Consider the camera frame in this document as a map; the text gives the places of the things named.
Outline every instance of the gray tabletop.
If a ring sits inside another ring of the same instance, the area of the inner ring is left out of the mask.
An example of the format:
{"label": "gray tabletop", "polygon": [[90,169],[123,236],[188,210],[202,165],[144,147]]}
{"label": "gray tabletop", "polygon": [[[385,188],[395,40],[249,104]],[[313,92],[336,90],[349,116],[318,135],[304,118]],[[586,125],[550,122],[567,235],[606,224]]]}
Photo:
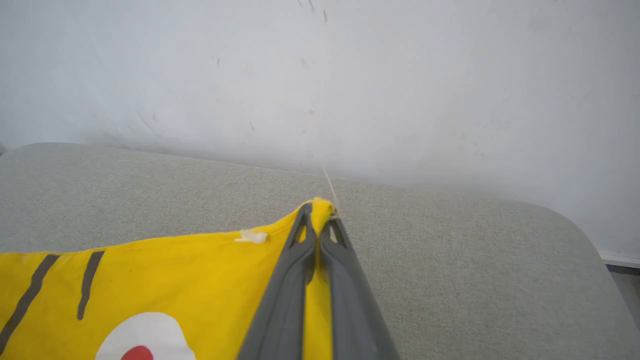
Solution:
{"label": "gray tabletop", "polygon": [[[639,359],[584,233],[522,202],[336,179],[341,217],[405,359]],[[72,251],[268,224],[323,177],[40,143],[0,157],[0,250]]]}

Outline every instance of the yellow fabric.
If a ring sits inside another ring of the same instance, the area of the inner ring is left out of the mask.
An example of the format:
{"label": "yellow fabric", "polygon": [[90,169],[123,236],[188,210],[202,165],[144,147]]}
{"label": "yellow fabric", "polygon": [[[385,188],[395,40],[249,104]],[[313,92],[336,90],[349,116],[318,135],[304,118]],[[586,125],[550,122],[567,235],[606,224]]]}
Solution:
{"label": "yellow fabric", "polygon": [[[312,223],[319,234],[333,205],[318,198],[312,203]],[[268,233],[263,244],[235,242],[240,238],[236,231],[155,238],[99,249],[104,254],[82,320],[77,313],[83,275],[96,249],[60,254],[0,359],[95,359],[119,324],[153,312],[177,321],[196,359],[234,359],[296,214],[297,210],[275,224],[252,229]],[[7,326],[46,255],[0,254],[0,326]],[[320,261],[316,264],[307,286],[303,352],[305,359],[329,359],[329,285],[319,271]]]}

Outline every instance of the yellow cloth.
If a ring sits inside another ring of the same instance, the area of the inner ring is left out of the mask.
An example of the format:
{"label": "yellow cloth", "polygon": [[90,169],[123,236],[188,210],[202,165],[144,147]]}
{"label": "yellow cloth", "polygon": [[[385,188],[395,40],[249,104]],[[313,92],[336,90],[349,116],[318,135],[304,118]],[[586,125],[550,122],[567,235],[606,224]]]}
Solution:
{"label": "yellow cloth", "polygon": [[[319,234],[333,205],[311,202]],[[0,254],[0,342],[6,343],[0,359],[234,359],[296,215],[252,229],[268,233],[262,244],[235,242],[236,231],[67,254]],[[330,359],[329,285],[316,264],[303,352],[305,359]],[[39,290],[38,273],[44,273]],[[93,275],[90,296],[80,309],[87,275]],[[25,297],[34,290],[29,303]]]}

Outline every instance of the white baseboard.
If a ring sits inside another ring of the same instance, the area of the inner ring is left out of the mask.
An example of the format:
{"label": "white baseboard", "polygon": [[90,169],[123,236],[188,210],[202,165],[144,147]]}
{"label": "white baseboard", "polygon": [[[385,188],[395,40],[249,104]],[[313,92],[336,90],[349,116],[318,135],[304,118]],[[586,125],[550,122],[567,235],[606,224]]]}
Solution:
{"label": "white baseboard", "polygon": [[600,253],[600,257],[605,264],[626,266],[628,268],[640,268],[640,259],[628,256]]}

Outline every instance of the red circle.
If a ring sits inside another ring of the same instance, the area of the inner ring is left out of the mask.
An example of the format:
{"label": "red circle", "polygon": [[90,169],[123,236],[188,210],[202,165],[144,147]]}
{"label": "red circle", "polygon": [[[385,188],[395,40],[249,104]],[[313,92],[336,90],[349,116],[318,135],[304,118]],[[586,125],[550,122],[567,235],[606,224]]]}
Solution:
{"label": "red circle", "polygon": [[154,360],[151,351],[142,345],[129,349],[120,360]]}

